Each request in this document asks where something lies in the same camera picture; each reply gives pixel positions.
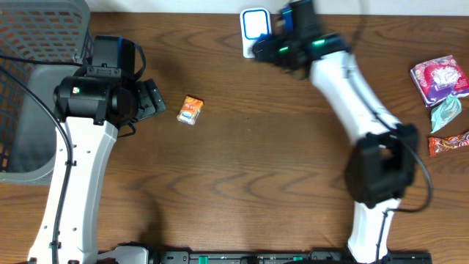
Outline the orange white tissue pack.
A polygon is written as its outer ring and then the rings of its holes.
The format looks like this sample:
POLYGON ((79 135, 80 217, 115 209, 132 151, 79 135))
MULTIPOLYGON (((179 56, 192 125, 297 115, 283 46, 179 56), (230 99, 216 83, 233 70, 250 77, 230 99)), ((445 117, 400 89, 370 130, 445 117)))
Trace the orange white tissue pack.
POLYGON ((198 119, 203 105, 203 100, 187 96, 179 114, 177 115, 177 120, 188 125, 194 125, 198 119))

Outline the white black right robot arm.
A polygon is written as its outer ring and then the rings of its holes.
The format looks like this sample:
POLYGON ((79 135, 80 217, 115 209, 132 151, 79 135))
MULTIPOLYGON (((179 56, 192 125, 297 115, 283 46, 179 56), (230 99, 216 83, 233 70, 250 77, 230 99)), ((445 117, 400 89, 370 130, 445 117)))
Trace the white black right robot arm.
POLYGON ((391 222, 415 177, 417 130, 403 125, 363 77, 352 45, 326 34, 311 1, 281 10, 283 29, 264 34, 252 52, 258 62, 303 70, 339 118, 352 145, 344 171, 354 201, 352 233, 343 262, 410 263, 414 257, 387 246, 391 222))

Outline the teal snack wrapper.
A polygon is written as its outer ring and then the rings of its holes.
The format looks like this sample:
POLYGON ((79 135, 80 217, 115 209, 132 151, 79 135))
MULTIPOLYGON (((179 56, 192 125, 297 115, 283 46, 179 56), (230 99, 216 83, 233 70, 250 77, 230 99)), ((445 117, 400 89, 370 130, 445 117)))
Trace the teal snack wrapper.
POLYGON ((431 112, 431 133, 439 131, 462 112, 459 98, 448 95, 446 99, 431 112))

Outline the orange Top chocolate bar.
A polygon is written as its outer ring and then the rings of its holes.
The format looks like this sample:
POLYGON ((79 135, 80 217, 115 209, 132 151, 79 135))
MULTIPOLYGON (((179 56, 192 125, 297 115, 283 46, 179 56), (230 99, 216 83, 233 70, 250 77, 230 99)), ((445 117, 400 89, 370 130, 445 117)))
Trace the orange Top chocolate bar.
POLYGON ((434 157, 437 154, 468 146, 468 132, 446 138, 429 137, 429 154, 434 157))

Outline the pink purple liner pack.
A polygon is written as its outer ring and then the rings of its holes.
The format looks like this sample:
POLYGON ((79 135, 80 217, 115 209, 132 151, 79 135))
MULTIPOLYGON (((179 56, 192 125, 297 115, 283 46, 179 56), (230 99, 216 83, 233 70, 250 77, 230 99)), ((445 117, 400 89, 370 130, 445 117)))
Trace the pink purple liner pack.
POLYGON ((436 106, 449 95, 468 96, 468 76, 453 55, 417 64, 410 70, 410 77, 427 108, 436 106))

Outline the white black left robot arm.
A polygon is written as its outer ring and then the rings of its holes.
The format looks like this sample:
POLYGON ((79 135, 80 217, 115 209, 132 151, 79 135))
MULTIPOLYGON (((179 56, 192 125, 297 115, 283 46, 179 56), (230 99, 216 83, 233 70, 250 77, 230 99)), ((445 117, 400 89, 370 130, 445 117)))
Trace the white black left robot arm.
POLYGON ((97 216, 111 150, 123 126, 160 114, 166 106, 152 79, 135 69, 142 48, 122 37, 95 38, 91 62, 53 91, 56 154, 41 228, 29 263, 151 263, 139 243, 101 253, 97 216))

